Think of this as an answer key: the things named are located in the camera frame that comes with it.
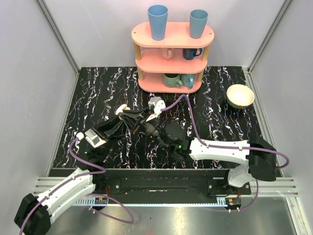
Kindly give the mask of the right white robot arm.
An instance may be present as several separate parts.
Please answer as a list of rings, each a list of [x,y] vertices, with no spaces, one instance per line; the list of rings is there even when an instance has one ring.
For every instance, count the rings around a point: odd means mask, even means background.
[[[158,127],[154,123],[157,113],[126,108],[116,114],[132,132],[143,127],[146,135],[167,149],[177,161],[218,160],[236,163],[237,167],[230,169],[222,181],[222,188],[228,194],[235,193],[251,180],[276,180],[276,152],[262,137],[249,141],[208,141],[198,136],[187,137],[175,122],[165,128]]]

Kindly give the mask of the white earbud charging case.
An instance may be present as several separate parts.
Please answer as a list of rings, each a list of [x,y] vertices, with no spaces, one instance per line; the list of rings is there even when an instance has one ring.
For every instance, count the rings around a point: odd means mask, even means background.
[[[115,114],[118,116],[118,118],[121,120],[122,118],[120,117],[119,113],[122,113],[125,110],[130,110],[127,104],[122,104],[120,105],[117,110],[115,111]]]

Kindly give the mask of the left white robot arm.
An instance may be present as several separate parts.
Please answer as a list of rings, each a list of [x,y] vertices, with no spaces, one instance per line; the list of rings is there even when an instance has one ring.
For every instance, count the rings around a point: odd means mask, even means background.
[[[56,219],[83,197],[93,198],[92,202],[85,204],[92,212],[104,207],[111,197],[105,185],[106,169],[100,154],[110,148],[114,141],[124,137],[126,129],[125,123],[119,117],[114,117],[84,133],[77,133],[68,151],[82,166],[45,192],[37,196],[29,193],[22,199],[14,218],[19,233],[45,235]],[[84,159],[73,152],[73,146],[81,140],[86,140],[93,147]]]

